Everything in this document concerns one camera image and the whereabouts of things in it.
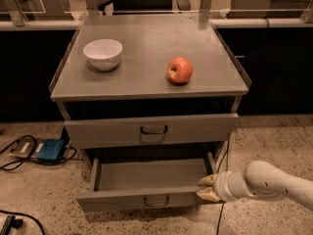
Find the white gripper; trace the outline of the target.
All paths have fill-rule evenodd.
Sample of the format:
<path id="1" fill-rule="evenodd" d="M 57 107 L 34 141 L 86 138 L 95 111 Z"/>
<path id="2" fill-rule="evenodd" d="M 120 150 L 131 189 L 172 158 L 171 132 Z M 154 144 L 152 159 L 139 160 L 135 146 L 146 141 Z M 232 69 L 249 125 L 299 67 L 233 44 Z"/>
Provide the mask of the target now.
<path id="1" fill-rule="evenodd" d="M 199 180 L 200 186 L 206 187 L 197 191 L 196 194 L 203 200 L 211 202 L 236 201 L 239 198 L 253 198 L 252 188 L 246 183 L 241 172 L 224 171 L 211 174 Z"/>

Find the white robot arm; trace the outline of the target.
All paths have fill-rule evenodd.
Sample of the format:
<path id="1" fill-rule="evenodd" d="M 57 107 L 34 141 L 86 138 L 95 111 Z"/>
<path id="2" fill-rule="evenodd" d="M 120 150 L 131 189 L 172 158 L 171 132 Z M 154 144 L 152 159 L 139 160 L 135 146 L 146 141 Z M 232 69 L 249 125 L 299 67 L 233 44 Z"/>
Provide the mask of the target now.
<path id="1" fill-rule="evenodd" d="M 281 201 L 289 198 L 313 211 L 313 182 L 287 174 L 264 161 L 254 161 L 243 171 L 224 171 L 199 181 L 197 195 L 211 202 L 238 199 Z"/>

